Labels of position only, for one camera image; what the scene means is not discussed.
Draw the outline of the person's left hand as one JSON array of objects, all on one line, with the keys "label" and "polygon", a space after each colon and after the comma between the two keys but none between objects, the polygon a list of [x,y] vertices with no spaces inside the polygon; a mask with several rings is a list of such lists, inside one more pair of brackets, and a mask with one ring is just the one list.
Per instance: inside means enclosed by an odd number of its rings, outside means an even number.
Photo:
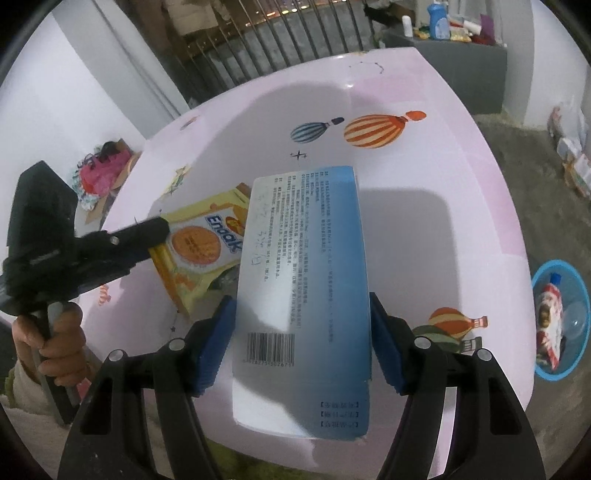
[{"label": "person's left hand", "polygon": [[33,321],[19,316],[12,324],[16,355],[27,376],[40,383],[40,376],[54,378],[58,386],[72,387],[92,378],[81,328],[82,310],[67,303],[53,325],[53,336],[46,340]]}]

